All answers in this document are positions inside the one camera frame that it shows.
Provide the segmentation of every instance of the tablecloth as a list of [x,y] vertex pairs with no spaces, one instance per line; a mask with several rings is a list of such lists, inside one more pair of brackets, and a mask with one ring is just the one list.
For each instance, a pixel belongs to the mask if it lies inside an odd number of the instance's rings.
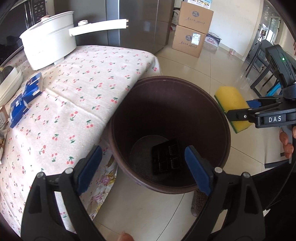
[[[53,175],[74,167],[99,143],[102,162],[87,192],[80,196],[94,218],[117,170],[103,130],[138,79],[160,74],[157,58],[141,50],[80,46],[60,64],[39,71],[31,69],[23,51],[7,64],[24,74],[24,83],[7,103],[7,110],[23,92],[25,82],[38,72],[44,88],[21,121],[8,129],[0,164],[0,212],[20,234],[22,212],[36,174]],[[60,193],[56,198],[65,227],[74,231]]]

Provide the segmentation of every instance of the microwave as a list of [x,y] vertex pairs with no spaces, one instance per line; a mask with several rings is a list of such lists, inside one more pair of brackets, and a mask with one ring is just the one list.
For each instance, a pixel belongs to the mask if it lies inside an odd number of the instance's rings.
[[53,0],[19,0],[13,5],[0,23],[0,66],[23,49],[20,35],[49,14],[48,2],[53,7]]

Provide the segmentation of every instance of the human hand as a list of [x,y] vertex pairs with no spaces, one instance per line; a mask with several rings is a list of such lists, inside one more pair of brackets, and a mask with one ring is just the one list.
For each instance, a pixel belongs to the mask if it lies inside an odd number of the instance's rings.
[[[293,127],[292,135],[294,138],[296,138],[296,126]],[[283,143],[285,157],[287,159],[291,158],[292,153],[294,151],[294,147],[291,143],[288,143],[288,141],[289,141],[288,135],[285,132],[281,131],[279,134],[279,140],[281,141],[281,143]]]
[[133,237],[125,232],[123,232],[117,241],[134,241]]

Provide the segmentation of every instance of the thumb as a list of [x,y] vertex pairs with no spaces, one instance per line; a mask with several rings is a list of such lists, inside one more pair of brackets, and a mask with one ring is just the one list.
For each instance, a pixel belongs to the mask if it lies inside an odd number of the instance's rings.
[[117,241],[134,241],[134,239],[131,235],[123,232]]

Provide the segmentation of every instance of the stacked cardboard box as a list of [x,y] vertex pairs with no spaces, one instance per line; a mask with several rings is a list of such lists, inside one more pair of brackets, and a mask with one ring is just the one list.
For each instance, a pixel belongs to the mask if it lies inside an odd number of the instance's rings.
[[182,2],[173,49],[200,56],[214,12],[191,3]]

